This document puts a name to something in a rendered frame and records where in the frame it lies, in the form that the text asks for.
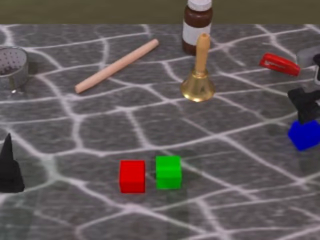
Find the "brass bell body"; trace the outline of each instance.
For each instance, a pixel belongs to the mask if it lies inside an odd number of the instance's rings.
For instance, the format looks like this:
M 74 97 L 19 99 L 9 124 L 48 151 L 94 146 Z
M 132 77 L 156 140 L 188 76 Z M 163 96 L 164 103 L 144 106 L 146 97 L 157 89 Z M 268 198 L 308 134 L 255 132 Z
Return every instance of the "brass bell body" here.
M 207 101 L 215 94 L 215 86 L 210 81 L 207 70 L 201 73 L 194 69 L 180 89 L 186 99 L 197 103 Z

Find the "golden bell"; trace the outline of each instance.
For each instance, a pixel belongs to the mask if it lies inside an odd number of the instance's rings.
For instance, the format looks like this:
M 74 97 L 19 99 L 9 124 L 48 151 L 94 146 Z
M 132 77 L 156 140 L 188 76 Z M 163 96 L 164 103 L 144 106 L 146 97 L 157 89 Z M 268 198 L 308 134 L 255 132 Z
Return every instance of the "golden bell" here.
M 215 86 L 209 79 L 206 69 L 208 52 L 210 48 L 210 36 L 203 33 L 196 43 L 195 67 L 189 77 L 180 86 L 182 95 L 194 102 L 209 100 L 215 94 Z

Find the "tabletop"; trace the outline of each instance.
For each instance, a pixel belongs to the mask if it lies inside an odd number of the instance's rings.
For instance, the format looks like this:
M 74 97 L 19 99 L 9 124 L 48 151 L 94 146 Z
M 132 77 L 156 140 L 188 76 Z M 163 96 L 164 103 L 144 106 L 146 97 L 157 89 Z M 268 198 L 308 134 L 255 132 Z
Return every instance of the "tabletop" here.
M 26 190 L 0 195 L 0 240 L 320 240 L 320 147 L 287 137 L 298 77 L 259 67 L 320 43 L 317 25 L 213 25 L 207 69 L 216 94 L 183 98 L 194 57 L 181 25 L 0 25 L 24 48 L 30 79 L 0 95 Z M 98 86 L 74 86 L 157 38 L 160 45 Z M 155 156 L 179 155 L 182 189 L 156 190 Z M 122 194 L 120 160 L 147 165 L 146 193 Z

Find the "metal strainer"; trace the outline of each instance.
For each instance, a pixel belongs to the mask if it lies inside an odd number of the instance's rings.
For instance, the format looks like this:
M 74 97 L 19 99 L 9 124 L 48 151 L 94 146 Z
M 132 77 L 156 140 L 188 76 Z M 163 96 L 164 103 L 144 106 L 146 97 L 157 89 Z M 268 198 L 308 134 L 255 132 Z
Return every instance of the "metal strainer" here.
M 0 90 L 15 93 L 27 80 L 27 52 L 17 46 L 0 47 Z

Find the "blue cube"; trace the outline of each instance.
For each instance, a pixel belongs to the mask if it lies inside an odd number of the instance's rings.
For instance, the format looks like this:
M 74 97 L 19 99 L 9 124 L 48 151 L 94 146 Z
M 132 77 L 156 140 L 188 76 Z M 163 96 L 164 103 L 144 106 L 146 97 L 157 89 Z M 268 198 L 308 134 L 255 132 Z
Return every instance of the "blue cube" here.
M 316 120 L 305 124 L 295 121 L 291 125 L 288 137 L 299 151 L 314 147 L 320 143 L 320 124 Z

